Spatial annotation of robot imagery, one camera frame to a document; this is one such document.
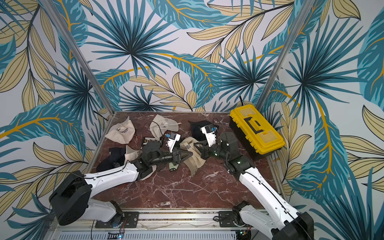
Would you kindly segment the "tan khaki cap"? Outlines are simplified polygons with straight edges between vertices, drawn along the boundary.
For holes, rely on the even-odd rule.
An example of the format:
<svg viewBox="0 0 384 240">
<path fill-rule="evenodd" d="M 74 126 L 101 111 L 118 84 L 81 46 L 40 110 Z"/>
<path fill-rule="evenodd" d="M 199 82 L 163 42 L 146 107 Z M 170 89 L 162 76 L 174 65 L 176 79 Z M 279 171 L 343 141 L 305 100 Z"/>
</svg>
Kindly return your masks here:
<svg viewBox="0 0 384 240">
<path fill-rule="evenodd" d="M 191 157 L 189 157 L 188 159 L 186 159 L 184 161 L 184 163 L 190 169 L 192 177 L 196 174 L 198 169 L 200 169 L 206 162 L 206 160 L 201 158 L 201 156 L 200 156 L 201 153 L 194 146 L 194 144 L 197 142 L 198 141 L 196 139 L 194 139 L 192 137 L 188 137 L 180 143 L 180 148 L 182 150 L 186 150 L 186 151 L 193 154 Z"/>
</svg>

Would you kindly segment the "white perforated cap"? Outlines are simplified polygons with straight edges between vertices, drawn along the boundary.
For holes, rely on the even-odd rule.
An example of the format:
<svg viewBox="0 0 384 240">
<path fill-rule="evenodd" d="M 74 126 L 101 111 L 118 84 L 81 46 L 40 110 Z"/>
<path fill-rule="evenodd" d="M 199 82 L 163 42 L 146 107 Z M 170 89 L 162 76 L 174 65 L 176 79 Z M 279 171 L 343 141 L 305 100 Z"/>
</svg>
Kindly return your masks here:
<svg viewBox="0 0 384 240">
<path fill-rule="evenodd" d="M 150 124 L 150 131 L 154 138 L 161 138 L 166 131 L 178 132 L 179 125 L 175 120 L 164 118 L 163 116 L 156 115 Z"/>
</svg>

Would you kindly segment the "cream Colorado cap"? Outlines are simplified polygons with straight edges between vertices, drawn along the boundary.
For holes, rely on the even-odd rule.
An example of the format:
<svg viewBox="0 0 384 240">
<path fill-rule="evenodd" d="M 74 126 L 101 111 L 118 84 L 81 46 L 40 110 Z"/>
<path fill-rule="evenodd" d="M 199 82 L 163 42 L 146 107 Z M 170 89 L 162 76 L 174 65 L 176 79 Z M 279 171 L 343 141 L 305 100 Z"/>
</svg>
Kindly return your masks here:
<svg viewBox="0 0 384 240">
<path fill-rule="evenodd" d="M 143 181 L 148 179 L 157 169 L 157 166 L 147 166 L 144 161 L 141 159 L 142 151 L 133 150 L 128 145 L 126 145 L 125 153 L 125 165 L 132 164 L 135 165 L 137 171 L 139 172 L 138 181 Z"/>
</svg>

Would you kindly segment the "navy black cap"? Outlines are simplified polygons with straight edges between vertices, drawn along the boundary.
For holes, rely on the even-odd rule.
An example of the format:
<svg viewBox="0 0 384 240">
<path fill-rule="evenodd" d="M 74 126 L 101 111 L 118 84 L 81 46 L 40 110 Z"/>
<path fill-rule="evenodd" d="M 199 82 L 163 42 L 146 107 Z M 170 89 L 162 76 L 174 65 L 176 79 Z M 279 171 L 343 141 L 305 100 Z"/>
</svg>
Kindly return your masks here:
<svg viewBox="0 0 384 240">
<path fill-rule="evenodd" d="M 125 164 L 125 148 L 110 148 L 110 156 L 104 159 L 98 166 L 97 172 L 108 171 L 122 167 Z"/>
</svg>

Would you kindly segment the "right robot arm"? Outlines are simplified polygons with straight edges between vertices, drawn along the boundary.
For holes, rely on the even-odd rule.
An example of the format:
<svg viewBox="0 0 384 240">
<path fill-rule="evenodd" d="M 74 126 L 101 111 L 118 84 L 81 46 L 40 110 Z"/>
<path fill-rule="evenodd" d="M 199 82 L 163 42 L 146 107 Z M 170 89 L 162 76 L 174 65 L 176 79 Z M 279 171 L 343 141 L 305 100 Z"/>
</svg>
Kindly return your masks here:
<svg viewBox="0 0 384 240">
<path fill-rule="evenodd" d="M 264 179 L 254 162 L 240 154 L 239 142 L 233 133 L 223 133 L 215 141 L 214 133 L 206 134 L 207 140 L 194 144 L 202 159 L 215 157 L 223 161 L 230 175 L 238 179 L 267 211 L 262 213 L 243 201 L 232 208 L 233 221 L 249 225 L 271 240 L 312 240 L 314 220 L 307 213 L 300 213 L 285 201 Z"/>
</svg>

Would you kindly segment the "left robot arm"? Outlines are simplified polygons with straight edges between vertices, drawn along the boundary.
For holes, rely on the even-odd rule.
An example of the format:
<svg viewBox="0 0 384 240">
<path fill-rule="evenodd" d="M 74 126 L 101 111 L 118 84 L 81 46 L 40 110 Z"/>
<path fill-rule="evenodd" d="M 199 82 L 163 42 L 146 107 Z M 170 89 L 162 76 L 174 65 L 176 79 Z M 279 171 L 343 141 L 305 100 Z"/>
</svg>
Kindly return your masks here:
<svg viewBox="0 0 384 240">
<path fill-rule="evenodd" d="M 115 201 L 103 202 L 93 197 L 116 186 L 145 180 L 159 164 L 181 164 L 192 152 L 175 148 L 163 152 L 157 141 L 150 141 L 140 151 L 125 154 L 123 164 L 110 170 L 83 175 L 70 173 L 49 197 L 59 225 L 77 220 L 95 220 L 110 228 L 120 228 L 126 216 Z"/>
</svg>

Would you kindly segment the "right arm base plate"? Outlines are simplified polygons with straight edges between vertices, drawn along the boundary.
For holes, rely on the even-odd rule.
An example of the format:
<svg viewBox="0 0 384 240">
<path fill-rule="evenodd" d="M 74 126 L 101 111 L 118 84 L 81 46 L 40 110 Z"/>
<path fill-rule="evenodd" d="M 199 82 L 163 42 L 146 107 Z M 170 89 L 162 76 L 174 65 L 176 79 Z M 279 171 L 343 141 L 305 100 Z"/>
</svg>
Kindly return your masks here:
<svg viewBox="0 0 384 240">
<path fill-rule="evenodd" d="M 237 211 L 220 211 L 217 216 L 213 217 L 215 222 L 218 222 L 221 228 L 231 228 L 231 227 L 252 227 L 251 217 L 255 217 L 256 214 L 260 212 L 254 210 L 241 210 Z"/>
</svg>

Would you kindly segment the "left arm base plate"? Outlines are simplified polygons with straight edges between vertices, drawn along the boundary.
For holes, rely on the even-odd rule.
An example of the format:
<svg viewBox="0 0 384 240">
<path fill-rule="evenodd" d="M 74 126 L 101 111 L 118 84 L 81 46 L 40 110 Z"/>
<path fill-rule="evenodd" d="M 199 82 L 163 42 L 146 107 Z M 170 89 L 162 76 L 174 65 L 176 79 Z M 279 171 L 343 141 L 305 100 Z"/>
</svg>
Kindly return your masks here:
<svg viewBox="0 0 384 240">
<path fill-rule="evenodd" d="M 139 219 L 139 212 L 122 212 L 122 213 L 117 213 L 108 222 L 97 221 L 95 224 L 95 227 L 97 229 L 102 229 L 102 228 L 134 229 L 137 227 L 138 219 Z"/>
</svg>

